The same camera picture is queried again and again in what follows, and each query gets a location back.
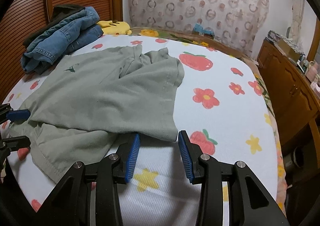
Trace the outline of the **white strawberry flower bedsheet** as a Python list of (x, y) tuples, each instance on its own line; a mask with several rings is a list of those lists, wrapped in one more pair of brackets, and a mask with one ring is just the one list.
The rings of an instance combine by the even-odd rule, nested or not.
[[(218, 161), (245, 162), (276, 197), (276, 125), (248, 65), (215, 49), (146, 36), (103, 36), (77, 54), (134, 45), (167, 48), (181, 61), (176, 127)], [(133, 178), (118, 189), (125, 225), (195, 224), (201, 187), (187, 180), (176, 144), (142, 139)]]

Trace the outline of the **wooden sideboard cabinet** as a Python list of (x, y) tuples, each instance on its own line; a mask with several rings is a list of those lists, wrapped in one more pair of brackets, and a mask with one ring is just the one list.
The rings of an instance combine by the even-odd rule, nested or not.
[(298, 68), (265, 39), (257, 58), (271, 99), (281, 145), (291, 145), (311, 120), (319, 117), (319, 99)]

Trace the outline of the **blue denim jeans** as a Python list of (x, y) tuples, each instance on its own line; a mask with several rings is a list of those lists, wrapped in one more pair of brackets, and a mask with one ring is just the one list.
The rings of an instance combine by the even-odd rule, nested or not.
[(21, 67), (25, 73), (42, 74), (64, 55), (68, 55), (103, 35), (98, 25), (100, 17), (91, 7), (61, 16), (59, 22), (48, 25), (40, 33), (24, 41)]

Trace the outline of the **grey-green shorts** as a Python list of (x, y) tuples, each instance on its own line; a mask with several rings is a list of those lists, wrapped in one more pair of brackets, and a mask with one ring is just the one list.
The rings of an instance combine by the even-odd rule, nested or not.
[(116, 47), (65, 56), (21, 104), (31, 115), (10, 125), (27, 136), (33, 163), (58, 182), (74, 162), (100, 161), (117, 135), (175, 141), (176, 90), (184, 70), (167, 48)]

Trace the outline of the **blue cardboard box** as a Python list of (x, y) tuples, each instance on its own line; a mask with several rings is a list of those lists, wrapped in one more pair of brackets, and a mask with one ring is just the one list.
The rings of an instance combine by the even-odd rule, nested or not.
[(196, 23), (193, 27), (192, 33), (194, 35), (204, 36), (210, 39), (214, 39), (215, 34), (212, 28), (204, 28), (201, 24)]

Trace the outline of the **yellow Pikachu plush toy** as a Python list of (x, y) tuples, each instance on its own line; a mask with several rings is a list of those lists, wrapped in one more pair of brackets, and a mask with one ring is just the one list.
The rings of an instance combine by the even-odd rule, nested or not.
[(101, 27), (104, 35), (131, 35), (131, 27), (127, 22), (120, 21), (99, 21), (97, 24)]

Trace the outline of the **patterned lace curtain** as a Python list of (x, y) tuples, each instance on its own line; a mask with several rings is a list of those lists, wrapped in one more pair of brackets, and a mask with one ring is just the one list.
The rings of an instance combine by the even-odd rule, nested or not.
[(269, 0), (129, 0), (129, 9), (135, 26), (192, 33), (199, 23), (216, 41), (252, 56)]

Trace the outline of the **dark black garment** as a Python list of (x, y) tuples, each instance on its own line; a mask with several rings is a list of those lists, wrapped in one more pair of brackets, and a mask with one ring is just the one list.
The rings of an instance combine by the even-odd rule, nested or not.
[(53, 8), (52, 17), (49, 21), (49, 23), (37, 30), (36, 32), (30, 34), (24, 41), (23, 46), (27, 48), (33, 40), (35, 40), (39, 35), (43, 34), (45, 31), (47, 31), (49, 28), (55, 26), (56, 24), (60, 23), (63, 19), (75, 14), (79, 13), (81, 10), (83, 10), (85, 7), (75, 4), (60, 4), (56, 5)]

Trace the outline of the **cardboard box on cabinet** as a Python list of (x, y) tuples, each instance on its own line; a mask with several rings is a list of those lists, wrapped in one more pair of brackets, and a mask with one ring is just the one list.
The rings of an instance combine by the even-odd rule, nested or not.
[(291, 58), (295, 62), (304, 55), (304, 52), (300, 50), (300, 48), (291, 39), (281, 38), (278, 42), (278, 46), (287, 57)]

